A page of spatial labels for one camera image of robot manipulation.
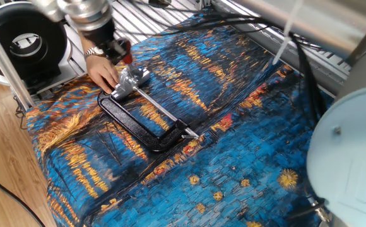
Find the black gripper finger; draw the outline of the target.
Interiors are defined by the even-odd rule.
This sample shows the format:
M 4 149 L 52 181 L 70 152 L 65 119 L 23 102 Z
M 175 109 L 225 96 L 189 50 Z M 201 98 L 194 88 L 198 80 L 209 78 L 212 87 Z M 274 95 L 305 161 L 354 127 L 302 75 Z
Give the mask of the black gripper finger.
M 119 62 L 130 64 L 130 41 L 128 39 L 113 40 L 100 48 L 113 65 L 117 65 Z

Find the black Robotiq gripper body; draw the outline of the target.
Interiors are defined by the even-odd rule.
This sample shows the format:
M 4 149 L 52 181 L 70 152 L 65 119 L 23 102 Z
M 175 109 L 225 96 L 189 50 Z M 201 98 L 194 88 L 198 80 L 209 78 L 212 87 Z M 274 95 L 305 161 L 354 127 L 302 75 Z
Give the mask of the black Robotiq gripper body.
M 109 20 L 100 28 L 92 31 L 83 31 L 81 34 L 89 41 L 93 42 L 97 47 L 106 46 L 114 40 L 115 25 Z

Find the bare human hand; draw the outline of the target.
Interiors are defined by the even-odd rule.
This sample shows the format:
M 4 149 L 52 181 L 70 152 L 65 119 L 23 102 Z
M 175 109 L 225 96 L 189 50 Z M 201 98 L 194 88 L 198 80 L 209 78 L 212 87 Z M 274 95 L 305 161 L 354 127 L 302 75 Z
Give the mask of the bare human hand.
M 115 66 L 104 57 L 91 55 L 86 58 L 86 67 L 89 77 L 107 94 L 113 92 L 119 82 Z

